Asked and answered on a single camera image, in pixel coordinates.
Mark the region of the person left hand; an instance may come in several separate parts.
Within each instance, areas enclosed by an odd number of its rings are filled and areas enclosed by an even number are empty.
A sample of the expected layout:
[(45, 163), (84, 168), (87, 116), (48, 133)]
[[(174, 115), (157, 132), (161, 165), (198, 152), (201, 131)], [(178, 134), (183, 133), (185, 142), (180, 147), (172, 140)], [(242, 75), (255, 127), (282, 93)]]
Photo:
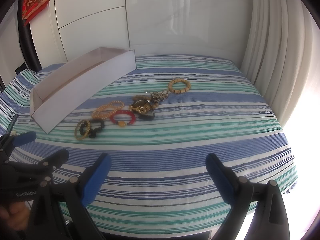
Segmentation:
[(28, 226), (30, 210), (25, 202), (11, 203), (8, 208), (1, 206), (1, 219), (5, 224), (15, 230), (25, 230)]

